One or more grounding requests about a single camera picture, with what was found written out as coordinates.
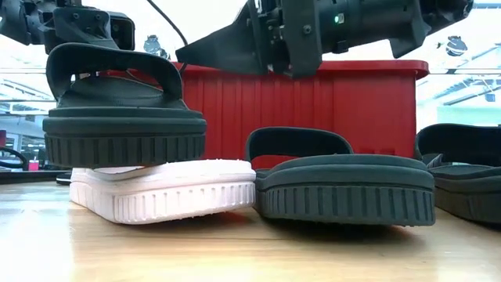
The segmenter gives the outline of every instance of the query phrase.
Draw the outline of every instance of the white shoe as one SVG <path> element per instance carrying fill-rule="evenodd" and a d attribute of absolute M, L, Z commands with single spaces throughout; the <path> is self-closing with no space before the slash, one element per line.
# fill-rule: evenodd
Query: white shoe
<path fill-rule="evenodd" d="M 70 199 L 111 222 L 147 224 L 251 207 L 255 179 L 247 161 L 74 168 Z"/>

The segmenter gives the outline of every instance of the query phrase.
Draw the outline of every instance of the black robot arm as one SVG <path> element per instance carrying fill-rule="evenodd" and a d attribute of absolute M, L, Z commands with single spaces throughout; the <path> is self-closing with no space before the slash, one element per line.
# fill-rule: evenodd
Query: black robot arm
<path fill-rule="evenodd" d="M 0 34 L 50 53 L 66 42 L 134 50 L 134 22 L 122 13 L 82 5 L 81 0 L 0 0 Z"/>
<path fill-rule="evenodd" d="M 181 35 L 152 1 L 148 2 Z M 322 54 L 389 39 L 395 58 L 465 19 L 473 0 L 247 0 L 236 20 L 176 52 L 178 61 L 237 74 L 315 74 Z M 65 42 L 134 49 L 134 23 L 81 0 L 0 0 L 0 34 L 49 53 Z"/>
<path fill-rule="evenodd" d="M 236 20 L 176 52 L 183 63 L 241 74 L 313 75 L 322 54 L 389 39 L 399 58 L 465 19 L 473 0 L 247 0 Z"/>

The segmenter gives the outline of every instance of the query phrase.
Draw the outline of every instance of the wooden table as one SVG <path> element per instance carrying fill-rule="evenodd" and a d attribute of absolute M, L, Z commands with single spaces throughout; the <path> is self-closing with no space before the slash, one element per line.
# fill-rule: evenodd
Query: wooden table
<path fill-rule="evenodd" d="M 501 281 L 501 231 L 440 210 L 423 228 L 265 222 L 252 209 L 122 226 L 68 189 L 0 186 L 0 281 Z"/>

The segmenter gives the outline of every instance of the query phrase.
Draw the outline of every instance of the black sandal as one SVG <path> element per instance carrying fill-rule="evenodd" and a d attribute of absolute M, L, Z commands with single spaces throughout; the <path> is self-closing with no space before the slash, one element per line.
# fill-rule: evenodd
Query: black sandal
<path fill-rule="evenodd" d="M 136 69 L 162 90 L 126 78 L 72 75 Z M 71 168 L 160 165 L 204 153 L 207 123 L 182 100 L 182 81 L 168 60 L 146 53 L 67 43 L 47 61 L 57 101 L 43 121 L 48 159 Z"/>
<path fill-rule="evenodd" d="M 452 215 L 501 223 L 501 128 L 438 124 L 416 137 L 416 158 L 438 154 L 427 166 L 436 206 Z"/>
<path fill-rule="evenodd" d="M 430 226 L 434 180 L 422 162 L 353 154 L 341 136 L 310 128 L 260 128 L 246 159 L 298 157 L 257 170 L 256 210 L 270 219 L 369 225 Z"/>
<path fill-rule="evenodd" d="M 56 183 L 63 186 L 69 186 L 71 184 L 71 172 L 59 174 L 56 177 Z"/>

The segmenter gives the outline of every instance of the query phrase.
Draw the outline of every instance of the shoe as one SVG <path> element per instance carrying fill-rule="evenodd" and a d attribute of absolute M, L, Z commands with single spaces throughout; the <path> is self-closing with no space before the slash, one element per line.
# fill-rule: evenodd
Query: shoe
<path fill-rule="evenodd" d="M 98 71 L 133 68 L 163 90 Z M 47 81 L 57 101 L 43 121 L 47 157 L 70 168 L 161 165 L 196 160 L 207 122 L 182 100 L 179 72 L 159 56 L 81 43 L 54 48 Z M 71 81 L 72 75 L 93 74 Z"/>
<path fill-rule="evenodd" d="M 353 154 L 338 134 L 271 127 L 252 132 L 246 160 L 297 157 L 257 170 L 256 206 L 269 219 L 367 225 L 431 226 L 434 180 L 424 163 Z"/>
<path fill-rule="evenodd" d="M 435 178 L 435 205 L 452 215 L 501 223 L 501 128 L 438 124 L 416 137 L 416 157 Z"/>
<path fill-rule="evenodd" d="M 58 175 L 56 177 L 56 183 L 59 185 L 69 186 L 71 183 L 71 172 Z"/>
<path fill-rule="evenodd" d="M 252 207 L 255 178 L 246 161 L 74 168 L 70 199 L 111 222 L 147 224 Z"/>

